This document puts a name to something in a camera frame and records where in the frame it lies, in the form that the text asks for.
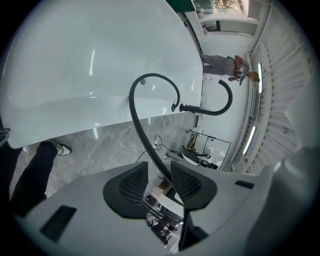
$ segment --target marble floor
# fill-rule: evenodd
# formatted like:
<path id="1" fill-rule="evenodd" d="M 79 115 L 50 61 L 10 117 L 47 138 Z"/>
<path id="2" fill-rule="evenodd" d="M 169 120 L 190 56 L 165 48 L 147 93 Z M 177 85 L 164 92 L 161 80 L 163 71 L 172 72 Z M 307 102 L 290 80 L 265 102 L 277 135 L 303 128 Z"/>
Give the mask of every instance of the marble floor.
<path id="1" fill-rule="evenodd" d="M 193 113 L 168 115 L 166 126 L 170 126 L 173 121 L 174 126 L 170 133 L 164 134 L 162 130 L 159 135 L 162 144 L 167 148 L 180 150 L 181 146 L 188 142 L 189 135 L 185 131 L 194 127 L 195 115 Z M 165 116 L 142 119 L 140 122 L 152 143 L 164 126 Z M 47 185 L 48 197 L 79 177 L 135 163 L 145 151 L 132 121 L 76 132 L 58 137 L 56 140 L 69 143 L 72 146 L 72 153 L 55 158 Z M 11 182 L 11 195 L 20 175 L 35 155 L 37 145 L 32 144 L 23 148 Z M 165 147 L 162 147 L 157 153 L 162 158 L 166 152 Z M 139 161 L 148 161 L 149 185 L 146 190 L 150 190 L 152 184 L 157 185 L 162 181 L 159 178 L 162 175 L 147 153 L 144 153 Z"/>

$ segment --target white machine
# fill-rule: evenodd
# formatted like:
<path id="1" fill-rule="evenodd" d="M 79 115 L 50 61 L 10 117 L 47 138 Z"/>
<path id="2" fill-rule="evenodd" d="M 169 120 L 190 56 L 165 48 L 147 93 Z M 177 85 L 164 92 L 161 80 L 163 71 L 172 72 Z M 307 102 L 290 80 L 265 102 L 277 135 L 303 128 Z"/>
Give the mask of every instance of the white machine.
<path id="1" fill-rule="evenodd" d="M 313 202 L 319 154 L 303 149 L 260 176 L 172 162 L 172 185 L 184 203 L 180 254 L 270 253 Z M 167 255 L 146 223 L 147 183 L 147 162 L 88 175 L 17 221 L 48 255 Z"/>
<path id="2" fill-rule="evenodd" d="M 172 11 L 165 1 L 108 3 L 118 12 L 106 8 L 106 14 L 89 1 L 79 5 L 73 1 L 46 1 L 21 26 L 7 51 L 0 87 L 1 117 L 4 128 L 11 129 L 10 145 L 19 148 L 132 117 L 146 151 L 183 202 L 180 255 L 271 253 L 304 217 L 317 195 L 320 109 L 313 108 L 309 113 L 313 117 L 308 124 L 312 132 L 306 137 L 315 143 L 265 167 L 259 176 L 175 161 L 169 171 L 144 134 L 137 112 L 148 105 L 149 112 L 140 118 L 164 115 L 179 111 L 180 103 L 184 104 L 180 110 L 194 112 L 201 97 L 200 58 L 187 31 L 180 29 L 181 21 L 165 15 Z M 131 13 L 122 16 L 127 19 L 123 24 L 129 27 L 121 27 L 119 22 L 124 8 Z M 123 36 L 121 29 L 135 31 L 129 46 L 121 45 L 123 51 L 117 47 L 128 36 Z M 163 38 L 159 31 L 170 36 Z M 154 36 L 153 43 L 147 43 L 150 35 Z M 46 49 L 43 42 L 51 40 L 56 46 Z M 146 54 L 135 55 L 133 48 Z M 104 62 L 108 58 L 114 65 Z M 137 89 L 135 95 L 137 84 L 144 78 L 147 89 Z M 175 88 L 177 100 L 174 90 L 159 78 Z M 137 112 L 134 95 L 139 99 Z M 298 105 L 305 107 L 310 102 L 305 98 Z M 303 134 L 304 125 L 300 123 L 297 131 Z M 15 220 L 27 239 L 47 255 L 167 255 L 169 251 L 147 226 L 147 210 L 143 207 L 147 184 L 147 162 L 106 170 L 68 183 L 26 218 L 16 216 Z"/>

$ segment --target leg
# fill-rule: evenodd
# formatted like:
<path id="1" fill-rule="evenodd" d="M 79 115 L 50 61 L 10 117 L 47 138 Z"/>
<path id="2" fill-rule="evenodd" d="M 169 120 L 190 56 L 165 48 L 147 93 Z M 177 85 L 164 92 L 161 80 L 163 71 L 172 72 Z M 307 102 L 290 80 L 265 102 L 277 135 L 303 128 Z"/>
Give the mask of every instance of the leg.
<path id="1" fill-rule="evenodd" d="M 0 116 L 0 144 L 3 142 L 5 129 L 3 127 L 2 119 Z M 0 189 L 1 195 L 5 195 L 5 200 L 9 198 L 9 187 L 11 180 L 14 176 L 19 154 L 22 148 L 13 149 L 10 147 L 8 141 L 0 145 Z"/>
<path id="2" fill-rule="evenodd" d="M 24 217 L 33 207 L 46 199 L 46 189 L 54 159 L 57 155 L 71 153 L 66 143 L 43 141 L 39 144 L 36 154 L 24 170 L 15 186 L 11 208 L 14 214 Z"/>
<path id="3" fill-rule="evenodd" d="M 206 74 L 213 74 L 213 75 L 225 75 L 224 67 L 225 63 L 224 57 L 221 57 L 219 55 L 204 55 L 200 54 L 200 58 L 202 63 L 206 63 L 209 65 L 203 66 L 203 73 Z"/>

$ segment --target man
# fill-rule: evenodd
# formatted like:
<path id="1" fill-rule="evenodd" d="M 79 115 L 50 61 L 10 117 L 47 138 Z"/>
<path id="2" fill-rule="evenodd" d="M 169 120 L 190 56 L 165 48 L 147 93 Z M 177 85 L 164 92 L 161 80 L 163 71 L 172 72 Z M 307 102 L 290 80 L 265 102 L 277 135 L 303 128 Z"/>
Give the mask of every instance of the man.
<path id="1" fill-rule="evenodd" d="M 1 147 L 1 153 L 15 153 L 15 157 L 11 160 L 12 168 L 9 168 L 12 174 L 15 167 L 13 161 L 18 159 L 20 151 L 21 148 L 11 149 L 7 142 Z M 71 152 L 71 146 L 65 142 L 46 140 L 38 145 L 35 156 L 25 168 L 12 194 L 10 206 L 14 214 L 24 217 L 33 207 L 47 198 L 45 192 L 54 159 L 56 156 L 66 156 Z"/>
<path id="2" fill-rule="evenodd" d="M 229 81 L 241 80 L 248 77 L 253 82 L 259 82 L 259 75 L 256 72 L 249 71 L 249 63 L 243 58 L 236 55 L 235 58 L 230 56 L 222 57 L 219 55 L 200 54 L 203 63 L 203 73 L 213 75 L 227 75 Z"/>

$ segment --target black cable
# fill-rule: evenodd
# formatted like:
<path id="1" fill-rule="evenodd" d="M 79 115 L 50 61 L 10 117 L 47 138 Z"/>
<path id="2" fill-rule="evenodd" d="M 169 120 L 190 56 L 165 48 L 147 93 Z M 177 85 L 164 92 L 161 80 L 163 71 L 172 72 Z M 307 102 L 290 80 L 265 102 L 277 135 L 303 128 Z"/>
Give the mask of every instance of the black cable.
<path id="1" fill-rule="evenodd" d="M 160 144 L 156 144 L 156 138 L 157 138 L 157 137 L 160 138 Z M 159 135 L 156 135 L 156 136 L 154 137 L 154 139 L 153 139 L 153 145 L 156 146 L 156 148 L 155 148 L 156 151 L 159 151 L 162 146 L 164 146 L 164 147 L 169 151 L 169 149 L 168 149 L 164 144 L 162 144 L 162 138 L 161 138 Z M 144 151 L 144 152 L 139 156 L 139 158 L 138 158 L 138 160 L 136 161 L 136 163 L 139 161 L 139 159 L 142 157 L 142 155 L 143 155 L 144 153 L 146 153 L 146 152 L 147 152 L 147 151 Z"/>
<path id="2" fill-rule="evenodd" d="M 136 133 L 138 134 L 138 136 L 139 136 L 139 138 L 140 138 L 140 140 L 141 140 L 146 152 L 148 153 L 148 155 L 150 156 L 150 158 L 154 162 L 155 166 L 159 169 L 159 171 L 167 179 L 167 181 L 169 183 L 171 183 L 170 171 L 168 170 L 166 165 L 161 161 L 160 157 L 158 156 L 158 154 L 156 153 L 156 151 L 152 147 L 151 143 L 149 142 L 148 137 L 147 137 L 146 133 L 144 132 L 142 126 L 141 126 L 141 123 L 139 121 L 139 118 L 138 118 L 138 115 L 137 115 L 137 111 L 136 111 L 135 89 L 137 87 L 137 84 L 139 84 L 142 79 L 145 79 L 145 78 L 148 78 L 148 77 L 158 77 L 158 78 L 164 79 L 168 83 L 170 83 L 172 85 L 172 87 L 175 89 L 176 94 L 177 94 L 177 101 L 176 101 L 176 104 L 172 104 L 172 106 L 171 106 L 172 112 L 175 111 L 175 109 L 177 108 L 177 106 L 180 103 L 180 93 L 179 93 L 179 90 L 178 90 L 177 86 L 174 84 L 174 82 L 172 82 L 169 78 L 165 77 L 164 75 L 157 74 L 157 73 L 144 74 L 144 75 L 138 77 L 133 82 L 133 84 L 131 86 L 131 89 L 130 89 L 130 92 L 129 92 L 129 108 L 130 108 L 130 113 L 131 113 L 131 117 L 132 117 L 132 121 L 133 121 L 135 130 L 136 130 Z"/>
<path id="3" fill-rule="evenodd" d="M 160 138 L 160 144 L 156 144 L 156 143 L 155 143 L 155 140 L 156 140 L 157 137 Z M 156 146 L 156 148 L 155 148 L 156 151 L 159 151 L 162 146 L 164 146 L 167 150 L 170 150 L 170 149 L 168 149 L 164 144 L 162 144 L 162 138 L 161 138 L 159 135 L 157 135 L 157 136 L 154 137 L 154 139 L 153 139 L 153 145 Z"/>
<path id="4" fill-rule="evenodd" d="M 144 151 L 140 156 L 139 156 L 139 158 L 138 158 L 138 160 L 136 161 L 136 163 L 138 163 L 138 161 L 139 161 L 139 159 L 142 157 L 142 155 L 144 154 L 144 153 L 146 153 L 147 151 Z"/>

